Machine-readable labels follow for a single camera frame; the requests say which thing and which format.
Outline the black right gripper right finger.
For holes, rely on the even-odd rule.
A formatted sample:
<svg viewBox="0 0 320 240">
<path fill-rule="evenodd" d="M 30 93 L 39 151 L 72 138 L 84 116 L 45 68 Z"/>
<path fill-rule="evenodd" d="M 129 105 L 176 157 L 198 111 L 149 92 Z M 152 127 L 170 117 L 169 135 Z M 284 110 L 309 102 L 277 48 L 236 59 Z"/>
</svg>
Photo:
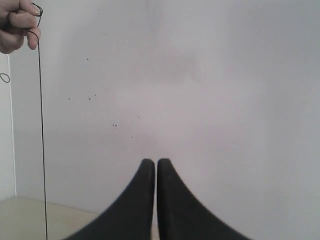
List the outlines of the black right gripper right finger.
<svg viewBox="0 0 320 240">
<path fill-rule="evenodd" d="M 157 162 L 157 221 L 161 240 L 247 240 L 212 214 L 188 189 L 168 158 Z"/>
</svg>

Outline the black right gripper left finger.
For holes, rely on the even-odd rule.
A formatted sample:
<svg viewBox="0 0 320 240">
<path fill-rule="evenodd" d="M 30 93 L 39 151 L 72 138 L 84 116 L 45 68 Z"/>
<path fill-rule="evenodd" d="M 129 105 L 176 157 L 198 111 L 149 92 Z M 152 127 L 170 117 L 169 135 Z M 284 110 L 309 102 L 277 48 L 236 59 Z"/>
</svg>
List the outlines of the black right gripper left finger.
<svg viewBox="0 0 320 240">
<path fill-rule="evenodd" d="M 101 215 L 68 240 L 150 240 L 155 193 L 155 163 L 143 159 L 121 195 Z"/>
</svg>

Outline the person's bare hand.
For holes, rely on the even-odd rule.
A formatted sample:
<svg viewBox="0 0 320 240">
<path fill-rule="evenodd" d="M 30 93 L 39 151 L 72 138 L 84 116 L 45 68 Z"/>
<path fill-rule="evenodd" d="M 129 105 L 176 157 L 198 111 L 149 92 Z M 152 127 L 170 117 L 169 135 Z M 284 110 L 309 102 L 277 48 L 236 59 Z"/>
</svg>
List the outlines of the person's bare hand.
<svg viewBox="0 0 320 240">
<path fill-rule="evenodd" d="M 35 50 L 41 31 L 37 17 L 41 9 L 31 0 L 2 0 L 0 2 L 0 52 L 11 54 L 20 49 L 24 40 Z"/>
</svg>

